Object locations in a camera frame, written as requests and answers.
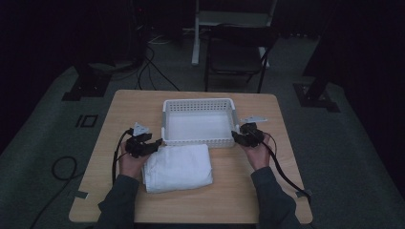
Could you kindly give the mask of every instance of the gray carpet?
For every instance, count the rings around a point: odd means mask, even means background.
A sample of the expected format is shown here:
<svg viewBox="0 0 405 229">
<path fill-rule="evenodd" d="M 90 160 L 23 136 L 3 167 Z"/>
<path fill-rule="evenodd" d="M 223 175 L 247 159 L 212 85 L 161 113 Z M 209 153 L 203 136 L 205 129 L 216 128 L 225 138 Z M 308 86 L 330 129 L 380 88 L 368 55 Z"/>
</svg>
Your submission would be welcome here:
<svg viewBox="0 0 405 229">
<path fill-rule="evenodd" d="M 153 62 L 182 91 L 203 90 L 204 42 L 201 64 L 191 66 L 193 41 L 150 45 Z M 313 192 L 313 226 L 323 228 L 405 228 L 405 202 L 395 189 L 372 143 L 336 85 L 328 92 L 341 113 L 302 108 L 293 83 L 310 83 L 302 77 L 316 41 L 280 39 L 270 53 L 263 94 L 275 94 L 286 122 L 291 145 L 307 188 Z M 152 67 L 151 80 L 158 90 L 174 91 Z M 143 73 L 141 87 L 153 90 Z M 114 93 L 134 89 L 136 75 L 114 75 L 104 97 L 62 102 L 77 74 L 69 69 L 60 75 L 37 105 L 13 142 L 0 157 L 0 228 L 29 228 L 39 211 L 64 185 L 52 175 L 53 163 L 61 156 L 77 160 L 77 174 L 86 169 L 93 147 Z M 216 80 L 211 92 L 255 93 L 257 80 L 248 84 Z M 96 125 L 76 127 L 81 115 L 98 115 Z M 57 164 L 56 173 L 67 177 L 73 169 L 70 160 Z M 92 223 L 69 221 L 80 177 L 46 209 L 35 228 L 80 228 Z"/>
</svg>

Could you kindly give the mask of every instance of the dark background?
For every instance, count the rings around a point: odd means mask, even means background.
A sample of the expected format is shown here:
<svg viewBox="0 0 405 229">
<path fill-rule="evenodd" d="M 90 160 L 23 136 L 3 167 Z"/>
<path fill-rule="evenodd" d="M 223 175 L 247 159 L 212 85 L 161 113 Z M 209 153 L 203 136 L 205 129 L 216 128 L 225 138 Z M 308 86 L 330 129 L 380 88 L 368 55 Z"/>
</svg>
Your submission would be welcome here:
<svg viewBox="0 0 405 229">
<path fill-rule="evenodd" d="M 201 1 L 202 10 L 263 10 L 247 0 Z M 142 25 L 181 40 L 181 29 L 194 25 L 194 4 L 189 0 L 1 1 L 0 152 L 54 79 L 75 61 L 113 64 L 132 59 L 140 50 L 135 41 Z M 404 11 L 399 0 L 279 0 L 273 20 L 284 38 L 319 39 L 304 75 L 326 78 L 345 90 L 402 196 Z"/>
</svg>

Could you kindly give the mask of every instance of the person's left hand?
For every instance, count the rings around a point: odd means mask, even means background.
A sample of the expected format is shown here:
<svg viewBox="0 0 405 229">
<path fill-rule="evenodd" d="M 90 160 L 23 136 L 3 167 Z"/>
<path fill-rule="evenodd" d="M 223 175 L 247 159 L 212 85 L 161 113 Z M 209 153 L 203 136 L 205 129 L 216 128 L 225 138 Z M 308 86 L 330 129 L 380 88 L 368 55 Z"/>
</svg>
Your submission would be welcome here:
<svg viewBox="0 0 405 229">
<path fill-rule="evenodd" d="M 126 142 L 121 143 L 121 154 L 124 155 L 119 159 L 119 173 L 132 178 L 140 175 L 143 164 L 148 160 L 150 155 L 134 158 L 125 151 Z"/>
</svg>

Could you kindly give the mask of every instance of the wooden table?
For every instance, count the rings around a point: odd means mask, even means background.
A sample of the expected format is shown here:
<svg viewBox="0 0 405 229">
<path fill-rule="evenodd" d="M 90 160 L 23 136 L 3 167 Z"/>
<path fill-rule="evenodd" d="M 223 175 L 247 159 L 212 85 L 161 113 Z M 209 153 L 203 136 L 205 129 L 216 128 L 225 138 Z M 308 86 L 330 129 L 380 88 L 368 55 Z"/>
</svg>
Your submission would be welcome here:
<svg viewBox="0 0 405 229">
<path fill-rule="evenodd" d="M 163 102 L 166 99 L 231 98 L 239 118 L 263 116 L 267 122 L 258 128 L 273 135 L 277 142 L 277 157 L 283 171 L 299 187 L 303 183 L 288 139 L 277 98 L 271 94 L 223 94 L 190 92 L 118 91 L 102 126 L 92 157 L 79 187 L 87 198 L 75 198 L 70 220 L 97 221 L 97 205 L 112 188 L 111 166 L 114 150 L 122 133 L 135 122 L 150 128 L 151 141 L 160 138 Z M 147 194 L 140 185 L 137 195 L 136 222 L 181 223 L 257 223 L 259 216 L 253 172 L 245 153 L 238 145 L 232 148 L 210 149 L 214 182 L 200 189 Z M 312 213 L 306 198 L 297 198 L 295 190 L 286 184 L 272 167 L 284 191 L 296 203 L 296 216 L 301 223 L 310 223 Z"/>
</svg>

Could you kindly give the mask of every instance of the black stand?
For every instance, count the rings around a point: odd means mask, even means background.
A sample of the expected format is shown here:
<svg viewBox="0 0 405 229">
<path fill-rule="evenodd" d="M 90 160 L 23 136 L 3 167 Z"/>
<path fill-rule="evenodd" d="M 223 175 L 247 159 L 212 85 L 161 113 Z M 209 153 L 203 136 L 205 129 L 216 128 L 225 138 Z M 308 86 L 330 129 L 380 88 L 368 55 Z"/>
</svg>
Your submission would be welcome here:
<svg viewBox="0 0 405 229">
<path fill-rule="evenodd" d="M 102 97 L 110 83 L 111 75 L 96 73 L 89 65 L 75 66 L 78 78 L 70 92 L 63 95 L 62 101 L 79 101 L 84 97 Z"/>
<path fill-rule="evenodd" d="M 293 84 L 302 107 L 326 108 L 328 112 L 340 113 L 335 102 L 325 91 L 328 81 L 316 78 L 311 85 Z"/>
</svg>

